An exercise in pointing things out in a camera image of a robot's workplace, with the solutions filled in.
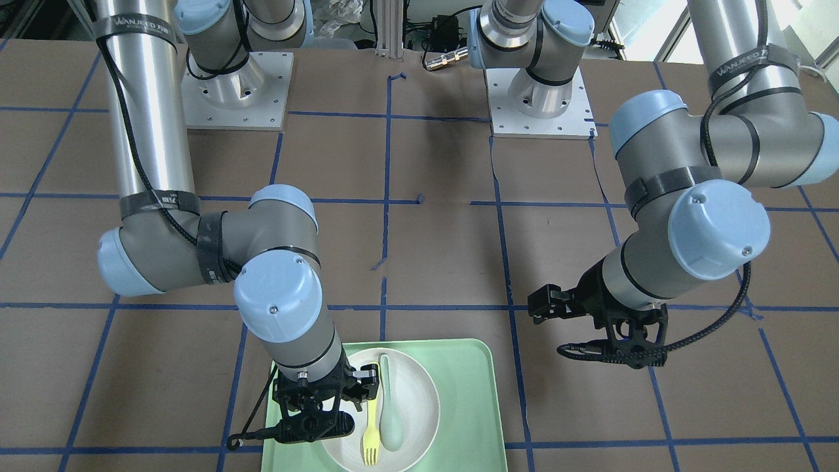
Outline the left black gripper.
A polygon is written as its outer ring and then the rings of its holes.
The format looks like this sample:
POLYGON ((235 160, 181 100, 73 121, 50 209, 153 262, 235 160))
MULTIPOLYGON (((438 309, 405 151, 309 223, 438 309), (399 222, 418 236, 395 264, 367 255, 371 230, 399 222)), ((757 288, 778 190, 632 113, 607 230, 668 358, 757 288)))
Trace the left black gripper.
POLYGON ((528 296, 528 316, 534 325, 549 319, 576 319, 584 313, 593 317, 596 329, 606 330, 606 338, 574 344, 576 355, 632 368, 663 366, 667 361, 667 353, 652 352, 665 346, 666 305, 637 310, 621 304, 606 288, 602 261, 581 276, 574 293, 545 285, 528 296))

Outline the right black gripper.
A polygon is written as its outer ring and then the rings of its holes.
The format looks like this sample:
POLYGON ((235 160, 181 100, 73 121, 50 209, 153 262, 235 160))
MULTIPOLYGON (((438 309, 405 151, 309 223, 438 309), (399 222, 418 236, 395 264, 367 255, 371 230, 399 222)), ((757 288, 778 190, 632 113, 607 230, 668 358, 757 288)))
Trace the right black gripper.
POLYGON ((362 410, 366 401, 378 398, 379 388, 379 367, 353 370, 345 357, 317 382, 290 380, 278 374, 271 391, 273 400, 281 407, 275 441, 312 443, 350 435, 355 421, 352 415, 342 412, 341 400, 351 401, 356 410, 362 410))

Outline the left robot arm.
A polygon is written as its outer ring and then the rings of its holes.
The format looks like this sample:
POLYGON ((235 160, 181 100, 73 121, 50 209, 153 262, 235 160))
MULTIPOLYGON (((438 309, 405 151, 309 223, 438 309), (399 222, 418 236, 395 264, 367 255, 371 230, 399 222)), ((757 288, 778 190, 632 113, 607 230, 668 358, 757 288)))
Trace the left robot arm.
POLYGON ((822 182, 837 171, 837 120, 808 111, 799 60, 767 1, 690 1, 711 103, 689 113, 671 90, 650 90, 618 108, 612 150, 638 229, 588 269, 576 287, 547 285, 528 314, 591 316, 604 340, 558 346, 576 361, 661 366, 669 352, 719 329, 743 304, 751 261, 770 221, 755 187, 822 182), (665 343, 667 302, 741 268, 731 307, 707 328, 665 343))

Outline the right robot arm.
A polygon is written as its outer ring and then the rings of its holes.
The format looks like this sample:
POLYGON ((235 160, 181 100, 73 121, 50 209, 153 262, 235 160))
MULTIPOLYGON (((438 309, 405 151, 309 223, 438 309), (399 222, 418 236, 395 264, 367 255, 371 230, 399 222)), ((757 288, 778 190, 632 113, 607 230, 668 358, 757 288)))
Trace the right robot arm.
POLYGON ((248 209, 201 212, 180 89, 177 42, 191 46, 213 104, 263 101, 268 84, 252 54, 304 45, 307 1, 75 1, 111 80, 111 120, 122 224, 103 234, 97 264, 121 296, 231 282, 249 331, 275 361, 263 392, 276 426, 227 440, 315 442, 350 435, 377 397, 378 369, 354 368, 323 300, 319 225, 300 189, 272 184, 248 209))

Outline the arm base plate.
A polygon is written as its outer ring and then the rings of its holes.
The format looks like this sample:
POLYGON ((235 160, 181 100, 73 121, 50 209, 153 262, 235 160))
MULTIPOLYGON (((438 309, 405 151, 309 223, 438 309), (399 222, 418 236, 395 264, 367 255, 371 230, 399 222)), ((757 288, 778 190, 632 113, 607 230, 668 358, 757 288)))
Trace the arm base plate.
POLYGON ((293 65, 291 52, 257 52, 243 68, 210 80, 185 72, 187 128, 282 131, 293 65))
POLYGON ((570 83, 556 87, 537 83, 526 69, 487 69, 485 77, 495 137, 597 137, 579 69, 570 83))

